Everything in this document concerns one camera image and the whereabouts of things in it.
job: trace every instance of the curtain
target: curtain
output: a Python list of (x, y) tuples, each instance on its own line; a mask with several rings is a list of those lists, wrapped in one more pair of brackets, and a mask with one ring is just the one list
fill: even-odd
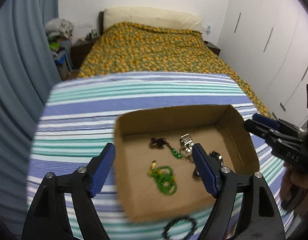
[(55, 17), (58, 0), (6, 0), (0, 9), (0, 217), (18, 238), (27, 214), (31, 141), (60, 82), (44, 32)]

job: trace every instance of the silver bolt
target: silver bolt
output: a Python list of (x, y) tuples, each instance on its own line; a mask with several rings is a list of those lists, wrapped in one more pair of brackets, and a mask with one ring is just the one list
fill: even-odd
[(86, 171), (87, 171), (87, 169), (86, 169), (86, 167), (79, 167), (78, 169), (77, 169), (77, 171), (78, 171), (78, 173), (85, 173)]
[(224, 172), (224, 173), (230, 173), (231, 170), (228, 167), (222, 167), (221, 171)]
[(263, 177), (262, 173), (260, 173), (258, 171), (256, 173), (254, 173), (254, 176), (259, 178), (259, 179)]
[(46, 173), (45, 178), (50, 179), (53, 176), (54, 176), (54, 174), (52, 172), (48, 172), (48, 173)]

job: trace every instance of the bedside table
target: bedside table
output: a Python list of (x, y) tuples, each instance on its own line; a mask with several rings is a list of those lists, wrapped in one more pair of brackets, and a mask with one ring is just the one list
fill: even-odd
[(79, 69), (81, 67), (85, 57), (98, 39), (99, 37), (86, 40), (84, 42), (77, 41), (74, 43), (74, 45), (72, 45), (71, 58), (73, 62), (73, 69)]
[(220, 55), (221, 50), (214, 44), (204, 41), (205, 46), (207, 46), (215, 55)]

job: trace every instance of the brown cardboard box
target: brown cardboard box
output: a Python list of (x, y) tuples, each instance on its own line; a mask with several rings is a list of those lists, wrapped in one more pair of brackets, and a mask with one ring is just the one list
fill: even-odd
[[(163, 137), (179, 150), (179, 139), (189, 133), (206, 153), (217, 151), (224, 165), (237, 173), (258, 171), (259, 160), (242, 116), (230, 105), (174, 106), (140, 110), (120, 116), (115, 126), (115, 172), (118, 196), (133, 222), (186, 215), (211, 206), (215, 199), (202, 181), (193, 179), (195, 165), (176, 159), (170, 150), (152, 149), (150, 138)], [(151, 162), (169, 165), (177, 178), (177, 192), (163, 195), (147, 175)]]

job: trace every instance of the white wardrobe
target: white wardrobe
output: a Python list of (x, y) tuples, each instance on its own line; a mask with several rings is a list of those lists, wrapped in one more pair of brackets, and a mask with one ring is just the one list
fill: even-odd
[(218, 47), (277, 118), (307, 120), (308, 15), (298, 0), (230, 0)]

